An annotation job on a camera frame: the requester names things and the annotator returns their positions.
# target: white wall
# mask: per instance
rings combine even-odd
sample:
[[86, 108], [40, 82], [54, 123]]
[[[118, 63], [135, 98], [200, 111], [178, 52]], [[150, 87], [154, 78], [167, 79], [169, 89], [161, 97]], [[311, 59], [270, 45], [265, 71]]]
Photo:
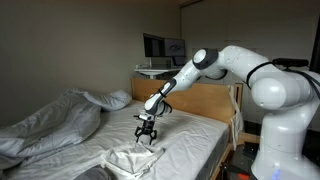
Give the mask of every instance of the white wall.
[[[311, 59], [320, 1], [318, 0], [206, 0], [182, 9], [182, 38], [189, 59], [202, 47], [222, 49], [239, 45], [270, 60], [278, 57]], [[229, 73], [221, 81], [242, 82]], [[265, 114], [244, 89], [244, 119], [261, 123]], [[320, 114], [310, 128], [320, 131]]]
[[0, 127], [67, 88], [130, 92], [142, 33], [180, 36], [178, 1], [0, 1]]

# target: white bedsheet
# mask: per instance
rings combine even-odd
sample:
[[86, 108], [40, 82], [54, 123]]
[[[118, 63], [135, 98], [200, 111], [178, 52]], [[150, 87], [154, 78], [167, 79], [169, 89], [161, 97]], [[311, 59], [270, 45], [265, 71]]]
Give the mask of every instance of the white bedsheet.
[[[132, 101], [124, 109], [102, 113], [100, 127], [87, 140], [29, 166], [6, 171], [8, 179], [77, 177], [100, 164], [100, 156], [108, 149], [136, 140], [134, 132], [142, 121], [135, 120], [133, 115], [138, 114], [139, 109], [143, 109], [143, 103]], [[217, 142], [221, 143], [222, 135], [228, 134], [225, 123], [177, 110], [158, 118], [154, 129], [158, 131], [158, 138], [153, 146], [163, 148], [165, 153], [141, 179], [196, 179]]]

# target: bed frame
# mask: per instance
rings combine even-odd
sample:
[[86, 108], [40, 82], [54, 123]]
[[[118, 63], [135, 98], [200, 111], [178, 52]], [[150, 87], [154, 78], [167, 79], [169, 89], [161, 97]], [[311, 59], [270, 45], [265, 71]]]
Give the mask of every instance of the bed frame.
[[[145, 102], [150, 95], [155, 93], [166, 81], [132, 78], [132, 97]], [[234, 84], [234, 97], [241, 109], [243, 85]], [[165, 99], [174, 109], [216, 119], [229, 124], [235, 110], [229, 96], [227, 85], [195, 83], [186, 91], [170, 93]]]

